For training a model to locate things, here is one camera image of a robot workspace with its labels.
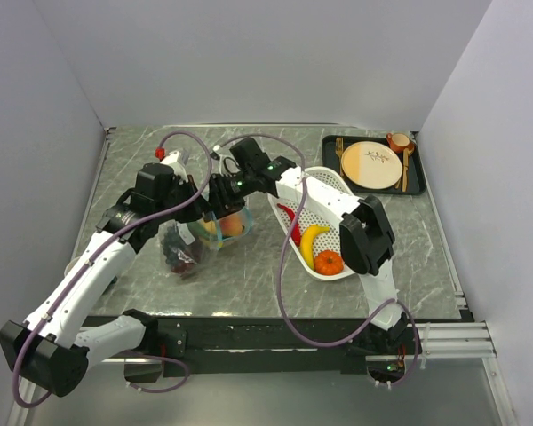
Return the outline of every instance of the white label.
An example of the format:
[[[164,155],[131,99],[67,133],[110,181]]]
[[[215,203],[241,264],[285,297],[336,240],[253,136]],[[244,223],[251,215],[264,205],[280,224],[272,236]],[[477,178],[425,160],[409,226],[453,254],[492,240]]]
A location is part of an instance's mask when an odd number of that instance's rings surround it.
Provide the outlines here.
[[[186,224],[178,224],[178,233],[181,239],[189,246],[192,242],[195,241],[194,235],[189,232]]]

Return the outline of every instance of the orange pumpkin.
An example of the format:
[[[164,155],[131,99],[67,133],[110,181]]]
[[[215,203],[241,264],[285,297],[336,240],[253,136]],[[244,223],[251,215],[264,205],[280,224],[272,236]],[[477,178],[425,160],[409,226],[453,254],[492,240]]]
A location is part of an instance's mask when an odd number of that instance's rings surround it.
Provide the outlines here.
[[[344,261],[335,251],[324,250],[314,259],[314,269],[321,275],[335,275],[344,270]]]

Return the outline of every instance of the black tray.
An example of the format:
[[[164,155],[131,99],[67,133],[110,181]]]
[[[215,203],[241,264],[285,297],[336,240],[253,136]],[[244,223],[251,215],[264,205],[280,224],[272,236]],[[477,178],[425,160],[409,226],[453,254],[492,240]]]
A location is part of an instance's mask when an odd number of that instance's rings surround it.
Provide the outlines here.
[[[336,155],[336,138],[344,139],[344,151],[346,148],[355,142],[378,142],[379,144],[389,146],[385,138],[369,138],[363,136],[339,136],[329,135],[322,139],[322,165],[329,169],[335,170],[339,173],[339,158]],[[420,195],[426,191],[425,173],[423,172],[423,165],[420,162],[420,155],[418,153],[418,146],[415,146],[415,152],[409,157],[409,170],[407,170],[407,178],[409,184],[407,185],[407,192],[402,191],[402,185],[399,189],[394,189],[394,186],[385,189],[368,189],[363,186],[356,185],[346,176],[344,180],[347,186],[354,193],[394,193],[397,195]]]

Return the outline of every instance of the robotic arm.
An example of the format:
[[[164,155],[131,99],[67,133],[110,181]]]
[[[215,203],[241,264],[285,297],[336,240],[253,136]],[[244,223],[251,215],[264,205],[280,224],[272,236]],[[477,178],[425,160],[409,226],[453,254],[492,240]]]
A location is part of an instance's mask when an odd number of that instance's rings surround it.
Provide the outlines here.
[[[114,233],[143,217],[179,205],[196,193],[178,152],[161,158],[159,163],[146,164],[139,171],[134,188],[103,214],[83,255],[47,300],[21,325],[8,321],[1,329],[0,344],[10,369],[14,368],[22,344],[42,320],[47,322],[30,345],[20,374],[58,397],[72,391],[89,368],[121,351],[157,353],[157,319],[135,310],[124,312],[104,326],[79,332],[111,280],[130,266],[144,244],[157,234],[161,223],[172,219],[188,223],[210,214],[222,218],[240,210],[244,197],[257,191],[299,202],[303,178],[307,184],[305,208],[339,229],[342,257],[353,271],[362,275],[370,311],[387,299],[396,299],[391,271],[394,234],[377,198],[362,200],[341,193],[304,176],[300,167],[284,157],[271,161],[252,138],[236,143],[230,151],[240,171],[228,176],[211,175],[208,200],[199,197],[176,213],[134,228],[110,244],[91,264],[91,253]],[[55,312],[48,314],[52,301],[86,263],[90,267]],[[389,304],[372,320],[371,326],[374,336],[389,348],[395,345],[407,322],[401,309]]]

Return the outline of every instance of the gold fork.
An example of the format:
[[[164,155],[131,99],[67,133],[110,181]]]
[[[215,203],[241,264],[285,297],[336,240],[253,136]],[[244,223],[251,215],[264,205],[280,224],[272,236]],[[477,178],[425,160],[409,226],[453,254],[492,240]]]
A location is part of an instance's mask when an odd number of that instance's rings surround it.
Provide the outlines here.
[[[344,139],[336,138],[336,155],[338,156],[338,160],[339,160],[339,175],[341,177],[344,176],[344,170],[341,167],[341,156],[343,154],[344,154]]]

